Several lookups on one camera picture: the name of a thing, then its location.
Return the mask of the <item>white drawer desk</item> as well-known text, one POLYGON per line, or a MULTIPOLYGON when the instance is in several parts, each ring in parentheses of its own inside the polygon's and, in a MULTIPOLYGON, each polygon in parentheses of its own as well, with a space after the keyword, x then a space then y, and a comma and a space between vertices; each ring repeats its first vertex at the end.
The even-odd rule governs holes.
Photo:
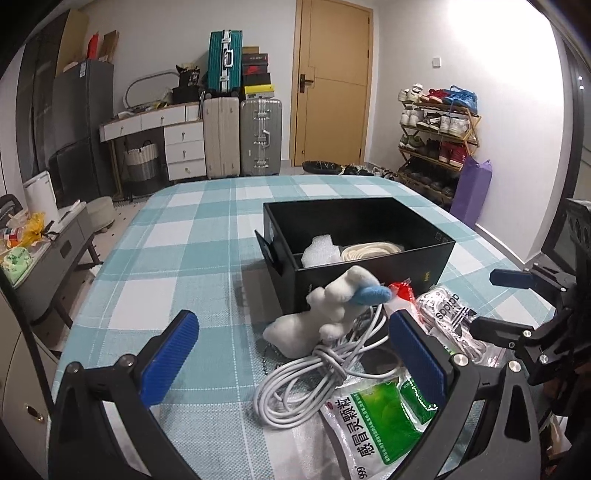
POLYGON ((128 115, 99 127, 109 147, 117 187, 124 197, 144 197, 179 181, 206 176, 204 127, 197 102, 128 115), (124 152, 152 142, 158 149, 158 175, 149 181, 129 179, 124 152))

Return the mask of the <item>stack of shoe boxes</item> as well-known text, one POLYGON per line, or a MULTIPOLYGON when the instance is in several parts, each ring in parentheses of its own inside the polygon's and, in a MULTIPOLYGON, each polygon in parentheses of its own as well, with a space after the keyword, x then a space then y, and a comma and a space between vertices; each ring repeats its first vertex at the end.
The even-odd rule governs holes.
POLYGON ((271 81, 269 54, 260 51, 259 46, 242 48, 242 89, 245 99, 276 96, 271 81))

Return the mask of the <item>white plush toy blue ear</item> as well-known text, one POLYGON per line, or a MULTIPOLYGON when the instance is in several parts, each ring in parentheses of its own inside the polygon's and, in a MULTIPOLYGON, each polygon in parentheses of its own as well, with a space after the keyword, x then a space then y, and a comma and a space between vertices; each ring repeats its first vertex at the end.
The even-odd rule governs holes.
POLYGON ((308 311, 276 318, 263 331, 263 339, 284 357, 300 359, 320 343, 329 345, 345 337, 356 318, 392 298, 390 288, 365 268, 353 265, 329 285, 308 294, 308 311))

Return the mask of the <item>black storage box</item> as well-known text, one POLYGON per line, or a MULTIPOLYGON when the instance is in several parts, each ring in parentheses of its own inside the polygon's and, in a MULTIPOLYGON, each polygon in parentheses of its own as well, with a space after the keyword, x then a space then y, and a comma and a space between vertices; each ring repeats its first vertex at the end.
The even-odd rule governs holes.
POLYGON ((355 264, 386 286, 408 280, 419 296, 439 283, 455 246, 443 230, 391 197, 267 202, 263 233, 256 239, 284 314, 307 311, 311 290, 327 286, 355 264), (304 250, 322 235, 341 249, 387 242, 402 251, 305 267, 304 250))

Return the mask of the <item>round beige stool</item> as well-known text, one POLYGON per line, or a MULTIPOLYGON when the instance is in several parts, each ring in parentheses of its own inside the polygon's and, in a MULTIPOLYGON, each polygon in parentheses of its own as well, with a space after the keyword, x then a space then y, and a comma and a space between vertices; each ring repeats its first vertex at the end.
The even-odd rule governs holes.
POLYGON ((108 196, 92 200, 86 208, 94 232, 108 228, 115 220, 114 204, 108 196))

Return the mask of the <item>large green medicine packet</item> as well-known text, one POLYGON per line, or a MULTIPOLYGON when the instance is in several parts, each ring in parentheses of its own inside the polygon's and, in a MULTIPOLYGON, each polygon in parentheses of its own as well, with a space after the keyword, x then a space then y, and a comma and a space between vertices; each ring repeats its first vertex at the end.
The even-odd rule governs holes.
POLYGON ((389 379, 358 379, 343 386, 321 409, 352 479, 394 473, 437 412, 406 369, 389 379))

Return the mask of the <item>black round floor basket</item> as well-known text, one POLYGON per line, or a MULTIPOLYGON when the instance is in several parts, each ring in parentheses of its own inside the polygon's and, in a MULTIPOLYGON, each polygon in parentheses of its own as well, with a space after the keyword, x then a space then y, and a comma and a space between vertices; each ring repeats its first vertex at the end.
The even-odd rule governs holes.
POLYGON ((314 175, 339 175, 342 173, 342 165, 327 161, 304 161, 301 168, 305 173, 314 175))

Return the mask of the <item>silver aluminium suitcase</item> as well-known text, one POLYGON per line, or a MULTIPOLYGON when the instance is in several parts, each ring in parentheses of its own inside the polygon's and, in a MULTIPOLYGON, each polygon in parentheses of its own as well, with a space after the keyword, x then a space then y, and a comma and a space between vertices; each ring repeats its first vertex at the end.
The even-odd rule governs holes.
POLYGON ((245 176, 280 174, 283 104, 276 98, 245 99, 239 108, 240 166, 245 176))

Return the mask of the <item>beige suitcase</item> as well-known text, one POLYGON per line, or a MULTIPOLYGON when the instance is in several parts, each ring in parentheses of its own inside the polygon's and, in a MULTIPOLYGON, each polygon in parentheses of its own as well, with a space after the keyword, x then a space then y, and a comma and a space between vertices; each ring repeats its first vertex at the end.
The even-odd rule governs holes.
POLYGON ((240 175, 239 100, 218 97, 204 101, 204 155, 209 179, 240 175))

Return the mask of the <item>grey side cabinet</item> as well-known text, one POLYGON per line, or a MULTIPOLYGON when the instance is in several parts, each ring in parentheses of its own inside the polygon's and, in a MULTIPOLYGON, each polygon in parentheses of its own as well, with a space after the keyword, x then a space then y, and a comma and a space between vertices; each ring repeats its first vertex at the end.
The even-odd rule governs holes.
POLYGON ((94 233, 85 202, 62 209, 62 220, 52 228, 51 240, 32 255, 32 263, 12 290, 31 325, 55 311, 70 328, 72 319, 62 305, 62 292, 71 274, 102 264, 94 248, 94 233))

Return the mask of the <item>red white balloon glue bag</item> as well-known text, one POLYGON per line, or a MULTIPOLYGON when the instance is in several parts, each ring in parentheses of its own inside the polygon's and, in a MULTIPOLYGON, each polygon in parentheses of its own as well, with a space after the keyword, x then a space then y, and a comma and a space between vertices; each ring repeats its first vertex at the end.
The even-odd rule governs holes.
POLYGON ((412 288, 412 280, 407 278, 404 281, 393 282, 389 285, 393 298, 400 298, 412 305, 415 305, 416 298, 412 288))

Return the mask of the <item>purple bag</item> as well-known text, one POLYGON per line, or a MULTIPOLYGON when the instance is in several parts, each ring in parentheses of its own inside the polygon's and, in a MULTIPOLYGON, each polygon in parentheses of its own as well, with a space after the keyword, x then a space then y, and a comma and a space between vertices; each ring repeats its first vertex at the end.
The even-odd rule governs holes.
POLYGON ((469 156, 464 163, 451 207, 451 214, 470 228, 481 215, 493 176, 490 160, 479 162, 469 156))

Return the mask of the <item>wooden door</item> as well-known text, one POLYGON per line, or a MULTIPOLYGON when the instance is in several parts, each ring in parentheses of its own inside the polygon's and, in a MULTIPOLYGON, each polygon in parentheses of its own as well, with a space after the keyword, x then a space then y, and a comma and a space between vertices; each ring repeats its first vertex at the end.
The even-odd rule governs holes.
POLYGON ((341 165, 365 159, 374 11, 348 1, 298 1, 290 160, 341 165))

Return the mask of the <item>white foam piece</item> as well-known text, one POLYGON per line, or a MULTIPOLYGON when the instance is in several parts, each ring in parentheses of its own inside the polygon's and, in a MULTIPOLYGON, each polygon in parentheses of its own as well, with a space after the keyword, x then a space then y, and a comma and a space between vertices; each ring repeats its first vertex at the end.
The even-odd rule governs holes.
POLYGON ((329 265, 341 261, 341 250, 332 243, 330 234, 315 236, 311 240, 311 244, 304 249, 303 255, 301 255, 301 265, 304 268, 329 265))

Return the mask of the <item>bagged white adidas laces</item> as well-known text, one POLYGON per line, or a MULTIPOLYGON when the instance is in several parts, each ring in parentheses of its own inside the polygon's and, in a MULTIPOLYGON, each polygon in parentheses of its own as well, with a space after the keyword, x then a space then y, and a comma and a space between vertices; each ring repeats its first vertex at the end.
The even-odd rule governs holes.
POLYGON ((444 285, 437 285, 416 299, 424 330, 437 338, 451 354, 462 353, 473 363, 497 367, 505 351, 477 340, 470 332, 477 313, 444 285))

